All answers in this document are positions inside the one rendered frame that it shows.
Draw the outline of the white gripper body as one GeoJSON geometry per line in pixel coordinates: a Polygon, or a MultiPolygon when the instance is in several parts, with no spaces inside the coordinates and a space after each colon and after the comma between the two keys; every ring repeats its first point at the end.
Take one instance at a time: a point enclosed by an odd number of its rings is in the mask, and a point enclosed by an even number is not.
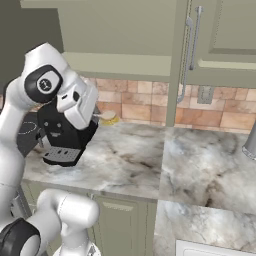
{"type": "Polygon", "coordinates": [[[98,99],[98,90],[88,79],[78,78],[71,89],[72,105],[64,111],[67,120],[78,130],[89,126],[98,99]]]}

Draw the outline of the narrow olive cabinet door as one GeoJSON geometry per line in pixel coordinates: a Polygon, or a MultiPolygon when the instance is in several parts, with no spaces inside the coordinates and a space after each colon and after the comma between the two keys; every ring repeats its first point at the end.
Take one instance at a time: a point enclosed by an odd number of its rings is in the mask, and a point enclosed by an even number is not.
{"type": "Polygon", "coordinates": [[[173,47],[171,57],[171,69],[168,90],[168,104],[166,112],[166,126],[175,124],[177,97],[182,92],[182,80],[185,66],[185,51],[188,40],[187,16],[190,17],[191,0],[177,0],[173,47]]]}

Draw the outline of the olive base cabinet door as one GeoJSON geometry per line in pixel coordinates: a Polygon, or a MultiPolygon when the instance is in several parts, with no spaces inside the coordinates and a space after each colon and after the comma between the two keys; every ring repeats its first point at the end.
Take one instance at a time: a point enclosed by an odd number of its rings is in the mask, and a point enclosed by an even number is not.
{"type": "Polygon", "coordinates": [[[147,204],[141,201],[94,196],[100,217],[94,225],[95,241],[102,256],[144,256],[147,204]],[[105,208],[103,202],[133,206],[132,211],[105,208]]]}

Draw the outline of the olive panelled cabinet door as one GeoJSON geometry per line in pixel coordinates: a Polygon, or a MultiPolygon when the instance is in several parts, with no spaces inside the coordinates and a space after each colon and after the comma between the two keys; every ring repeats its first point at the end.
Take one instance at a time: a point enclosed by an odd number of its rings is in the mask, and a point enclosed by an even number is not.
{"type": "Polygon", "coordinates": [[[192,0],[194,43],[197,12],[203,6],[194,70],[194,85],[256,88],[256,0],[192,0]]]}

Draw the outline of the white sink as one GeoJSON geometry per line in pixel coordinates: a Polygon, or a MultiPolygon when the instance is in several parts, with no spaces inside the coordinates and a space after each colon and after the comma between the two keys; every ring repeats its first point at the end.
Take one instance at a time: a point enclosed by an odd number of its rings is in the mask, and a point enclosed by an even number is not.
{"type": "Polygon", "coordinates": [[[177,240],[175,256],[256,256],[256,253],[177,240]]]}

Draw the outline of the yellow and beige round object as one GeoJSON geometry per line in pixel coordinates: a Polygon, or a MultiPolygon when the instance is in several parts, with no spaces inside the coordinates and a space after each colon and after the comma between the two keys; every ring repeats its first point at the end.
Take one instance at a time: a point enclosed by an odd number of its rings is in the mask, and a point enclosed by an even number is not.
{"type": "Polygon", "coordinates": [[[108,110],[100,114],[95,114],[95,117],[100,119],[102,125],[114,125],[119,121],[119,117],[113,110],[108,110]]]}

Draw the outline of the black coffee machine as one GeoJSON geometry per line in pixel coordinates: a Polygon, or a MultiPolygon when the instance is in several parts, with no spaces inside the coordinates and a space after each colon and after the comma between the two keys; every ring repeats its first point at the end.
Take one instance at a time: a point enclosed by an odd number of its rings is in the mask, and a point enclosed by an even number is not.
{"type": "Polygon", "coordinates": [[[38,125],[50,143],[50,149],[43,155],[43,161],[49,165],[75,166],[96,133],[99,119],[92,117],[87,128],[78,130],[63,113],[57,111],[56,105],[57,99],[54,99],[37,112],[38,125]]]}

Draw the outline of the black hob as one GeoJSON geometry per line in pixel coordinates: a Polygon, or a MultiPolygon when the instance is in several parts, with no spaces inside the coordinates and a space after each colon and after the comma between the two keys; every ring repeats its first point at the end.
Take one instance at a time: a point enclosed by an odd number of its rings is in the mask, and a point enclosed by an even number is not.
{"type": "MultiPolygon", "coordinates": [[[[26,157],[38,144],[38,140],[36,138],[38,132],[39,126],[37,122],[37,113],[29,112],[25,116],[17,136],[18,149],[24,157],[26,157]]],[[[45,136],[45,132],[43,130],[39,133],[41,137],[45,136]]]]}

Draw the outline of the dark grey range hood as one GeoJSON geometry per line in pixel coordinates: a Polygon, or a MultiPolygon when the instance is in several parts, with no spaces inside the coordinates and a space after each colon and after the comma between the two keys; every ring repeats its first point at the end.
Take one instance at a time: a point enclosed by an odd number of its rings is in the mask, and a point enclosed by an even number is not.
{"type": "Polygon", "coordinates": [[[63,52],[56,9],[23,9],[20,0],[0,0],[0,94],[21,74],[25,53],[45,42],[63,52]]]}

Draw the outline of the olive wall cabinet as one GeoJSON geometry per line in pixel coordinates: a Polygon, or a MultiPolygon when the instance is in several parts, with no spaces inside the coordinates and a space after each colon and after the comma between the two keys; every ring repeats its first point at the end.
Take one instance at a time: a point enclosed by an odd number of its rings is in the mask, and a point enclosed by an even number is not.
{"type": "Polygon", "coordinates": [[[55,9],[63,56],[86,77],[166,82],[177,0],[21,0],[55,9]]]}

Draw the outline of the grey wall socket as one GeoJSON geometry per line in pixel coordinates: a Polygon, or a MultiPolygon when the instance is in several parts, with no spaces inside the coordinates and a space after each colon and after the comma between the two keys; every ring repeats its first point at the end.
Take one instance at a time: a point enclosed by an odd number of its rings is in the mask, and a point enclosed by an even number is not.
{"type": "Polygon", "coordinates": [[[200,86],[198,89],[198,104],[211,104],[214,94],[212,86],[200,86]]]}

